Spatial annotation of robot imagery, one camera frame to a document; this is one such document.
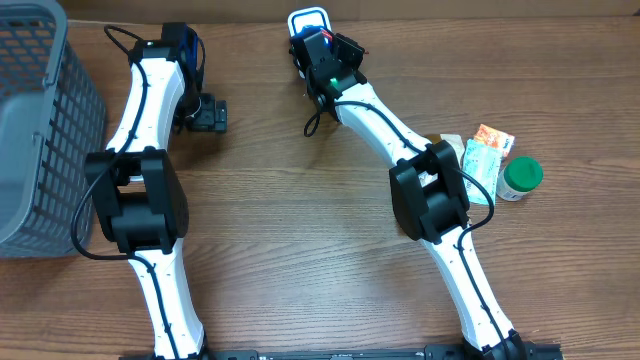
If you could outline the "white snack bag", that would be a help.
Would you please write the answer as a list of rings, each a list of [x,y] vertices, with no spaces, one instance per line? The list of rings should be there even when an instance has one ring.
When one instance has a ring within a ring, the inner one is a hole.
[[[464,227],[470,204],[460,166],[460,140],[457,136],[441,136],[441,140],[428,148],[429,170],[437,176],[435,193],[441,195],[436,205],[438,223],[458,224]]]

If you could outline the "small orange box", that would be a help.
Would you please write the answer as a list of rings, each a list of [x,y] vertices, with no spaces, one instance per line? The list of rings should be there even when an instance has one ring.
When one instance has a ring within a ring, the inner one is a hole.
[[[481,124],[475,133],[473,140],[488,147],[498,150],[502,158],[509,156],[515,143],[515,137],[511,134],[497,130],[488,125]]]

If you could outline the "teal snack pouch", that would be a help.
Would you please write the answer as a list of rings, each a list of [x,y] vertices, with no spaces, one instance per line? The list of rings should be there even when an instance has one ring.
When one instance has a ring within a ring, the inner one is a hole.
[[[495,148],[469,139],[463,156],[463,171],[473,177],[495,202],[502,154]]]

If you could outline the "green lidded jar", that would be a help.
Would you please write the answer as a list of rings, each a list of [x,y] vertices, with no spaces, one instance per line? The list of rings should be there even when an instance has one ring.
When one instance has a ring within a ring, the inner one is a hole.
[[[544,179],[544,170],[531,157],[518,157],[499,173],[496,195],[505,201],[519,201],[537,188]]]

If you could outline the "red snack packet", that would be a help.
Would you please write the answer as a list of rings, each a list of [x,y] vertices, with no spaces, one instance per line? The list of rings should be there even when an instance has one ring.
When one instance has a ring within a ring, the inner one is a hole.
[[[324,38],[324,42],[326,44],[327,47],[330,47],[332,45],[333,42],[333,34],[327,30],[327,29],[322,29],[321,30],[321,34]]]

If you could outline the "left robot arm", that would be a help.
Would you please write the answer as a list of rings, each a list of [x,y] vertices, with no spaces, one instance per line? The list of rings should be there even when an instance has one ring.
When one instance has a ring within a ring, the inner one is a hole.
[[[206,52],[184,22],[157,40],[134,38],[124,51],[131,89],[120,124],[102,152],[87,155],[91,202],[105,238],[116,244],[141,285],[154,332],[153,359],[208,359],[207,336],[185,272],[186,194],[168,155],[172,133],[224,133],[227,105],[203,90]]]

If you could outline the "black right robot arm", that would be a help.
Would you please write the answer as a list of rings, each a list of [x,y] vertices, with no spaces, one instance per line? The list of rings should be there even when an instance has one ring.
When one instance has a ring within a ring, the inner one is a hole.
[[[446,283],[461,321],[467,359],[525,359],[524,342],[501,311],[473,248],[465,185],[473,179],[446,141],[415,134],[360,72],[365,51],[322,26],[290,37],[293,63],[319,114],[351,128],[389,167],[393,213],[421,242]]]

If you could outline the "white barcode scanner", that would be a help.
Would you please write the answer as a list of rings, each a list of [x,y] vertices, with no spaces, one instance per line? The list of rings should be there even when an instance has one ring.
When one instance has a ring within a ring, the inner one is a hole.
[[[300,76],[307,80],[312,69],[333,54],[333,42],[327,47],[321,34],[322,29],[332,26],[327,11],[319,6],[296,10],[287,19],[289,29],[289,53]]]

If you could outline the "grey plastic mesh basket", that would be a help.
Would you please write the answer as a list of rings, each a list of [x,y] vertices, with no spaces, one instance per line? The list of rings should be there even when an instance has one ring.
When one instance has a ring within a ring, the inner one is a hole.
[[[64,257],[106,106],[55,1],[1,4],[1,255]]]

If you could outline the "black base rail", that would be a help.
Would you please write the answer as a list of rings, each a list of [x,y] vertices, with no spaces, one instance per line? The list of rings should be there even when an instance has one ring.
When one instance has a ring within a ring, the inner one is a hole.
[[[332,351],[301,351],[301,352],[263,352],[256,350],[242,351],[211,351],[206,347],[203,354],[191,354],[184,359],[205,360],[454,360],[454,359],[483,359],[466,353],[463,345],[427,345],[423,349],[392,349],[392,350],[332,350]],[[119,359],[165,359],[149,355],[127,355]],[[524,356],[520,359],[532,360],[562,360],[564,356],[559,345],[536,345],[531,342],[524,344]]]

